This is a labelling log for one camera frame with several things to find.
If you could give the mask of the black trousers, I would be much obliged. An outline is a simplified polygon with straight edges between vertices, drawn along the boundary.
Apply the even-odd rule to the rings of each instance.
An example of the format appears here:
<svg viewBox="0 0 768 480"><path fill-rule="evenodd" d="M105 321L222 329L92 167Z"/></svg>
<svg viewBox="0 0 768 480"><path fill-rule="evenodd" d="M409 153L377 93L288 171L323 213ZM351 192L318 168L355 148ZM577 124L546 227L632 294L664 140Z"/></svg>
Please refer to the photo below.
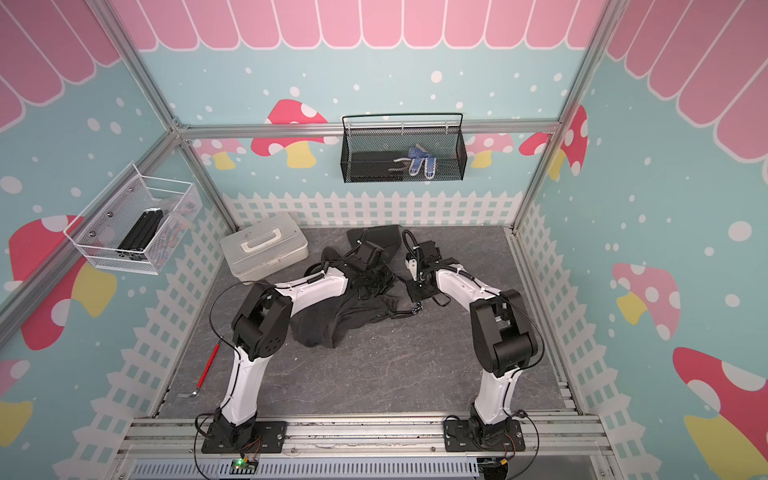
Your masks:
<svg viewBox="0 0 768 480"><path fill-rule="evenodd" d="M378 323L385 318L385 296L393 296L389 291L394 288L399 277L395 275L394 286L384 295L377 297L359 297L351 288L351 282L344 270L344 257L351 252L359 241L371 242L386 251L388 264L402 245L400 227L386 225L366 229L352 229L347 232L351 249L341 254L333 247L323 249L320 261L306 270L308 275L318 274L333 267L340 270L348 279L345 291L336 297L324 299L294 314L290 328L294 340L306 347L322 346L335 348L345 334L367 324Z"/></svg>

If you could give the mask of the black leather belt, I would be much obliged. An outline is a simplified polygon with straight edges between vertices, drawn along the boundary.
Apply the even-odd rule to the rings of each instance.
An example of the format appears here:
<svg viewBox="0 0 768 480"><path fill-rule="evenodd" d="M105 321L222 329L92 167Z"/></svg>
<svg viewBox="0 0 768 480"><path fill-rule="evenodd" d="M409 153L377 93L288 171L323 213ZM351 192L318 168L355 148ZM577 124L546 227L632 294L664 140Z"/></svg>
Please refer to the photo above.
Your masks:
<svg viewBox="0 0 768 480"><path fill-rule="evenodd" d="M403 302L401 298L395 296L385 296L383 303L386 307L386 319L409 318L419 314L423 310L421 302Z"/></svg>

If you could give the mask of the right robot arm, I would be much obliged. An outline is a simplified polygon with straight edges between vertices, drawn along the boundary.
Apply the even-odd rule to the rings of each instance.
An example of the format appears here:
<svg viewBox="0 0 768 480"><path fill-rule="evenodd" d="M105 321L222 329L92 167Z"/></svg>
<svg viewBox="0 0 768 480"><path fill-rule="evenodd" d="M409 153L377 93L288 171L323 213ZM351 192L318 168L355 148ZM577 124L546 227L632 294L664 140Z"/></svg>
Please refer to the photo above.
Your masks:
<svg viewBox="0 0 768 480"><path fill-rule="evenodd" d="M512 447L519 425L513 419L514 390L522 372L543 357L543 342L520 293L479 280L454 259L444 258L433 241L419 243L408 230L402 237L409 297L420 302L443 295L463 307L470 316L473 349L483 369L469 418L448 419L447 440L457 448L469 442L478 451Z"/></svg>

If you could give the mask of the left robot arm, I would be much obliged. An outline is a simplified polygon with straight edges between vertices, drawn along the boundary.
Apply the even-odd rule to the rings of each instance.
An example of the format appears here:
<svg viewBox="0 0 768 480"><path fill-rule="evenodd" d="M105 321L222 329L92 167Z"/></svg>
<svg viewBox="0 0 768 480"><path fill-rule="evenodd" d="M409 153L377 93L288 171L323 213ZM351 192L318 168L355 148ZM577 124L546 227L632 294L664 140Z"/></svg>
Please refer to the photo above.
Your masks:
<svg viewBox="0 0 768 480"><path fill-rule="evenodd" d="M255 281L231 323L232 372L206 439L229 450L244 449L256 441L258 393L270 358L285 343L292 316L351 294L379 299L392 278L386 250L360 240L343 255L326 248L321 262L298 280Z"/></svg>

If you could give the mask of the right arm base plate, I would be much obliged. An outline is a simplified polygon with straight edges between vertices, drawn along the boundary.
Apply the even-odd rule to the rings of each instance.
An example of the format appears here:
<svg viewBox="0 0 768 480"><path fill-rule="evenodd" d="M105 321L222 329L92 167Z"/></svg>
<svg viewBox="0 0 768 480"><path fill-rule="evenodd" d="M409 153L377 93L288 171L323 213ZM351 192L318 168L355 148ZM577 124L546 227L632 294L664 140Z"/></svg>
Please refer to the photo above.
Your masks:
<svg viewBox="0 0 768 480"><path fill-rule="evenodd" d="M447 452L507 452L526 450L520 422L506 419L495 425L477 419L449 416L443 420L443 439Z"/></svg>

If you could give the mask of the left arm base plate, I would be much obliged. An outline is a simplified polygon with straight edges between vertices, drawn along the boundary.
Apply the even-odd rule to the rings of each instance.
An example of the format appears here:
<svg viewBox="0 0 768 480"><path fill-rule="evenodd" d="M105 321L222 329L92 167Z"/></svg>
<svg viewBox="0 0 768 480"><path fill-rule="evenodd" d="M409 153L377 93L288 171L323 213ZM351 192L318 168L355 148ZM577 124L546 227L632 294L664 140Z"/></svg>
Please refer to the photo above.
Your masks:
<svg viewBox="0 0 768 480"><path fill-rule="evenodd" d="M217 417L201 450L204 454L281 453L286 429L285 421L251 419L234 426L226 418Z"/></svg>

